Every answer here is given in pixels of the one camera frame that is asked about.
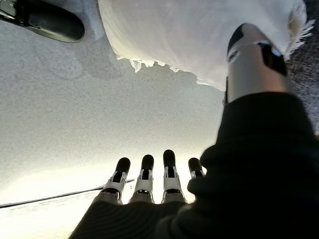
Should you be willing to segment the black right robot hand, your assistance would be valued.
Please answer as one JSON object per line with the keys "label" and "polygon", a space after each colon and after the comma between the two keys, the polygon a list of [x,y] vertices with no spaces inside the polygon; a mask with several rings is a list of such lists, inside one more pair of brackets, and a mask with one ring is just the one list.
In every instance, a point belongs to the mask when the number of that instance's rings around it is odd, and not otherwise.
{"label": "black right robot hand", "polygon": [[319,141],[302,101],[287,89],[282,54],[242,24],[227,50],[216,143],[191,179],[195,202],[118,206],[100,193],[73,239],[316,239]]}

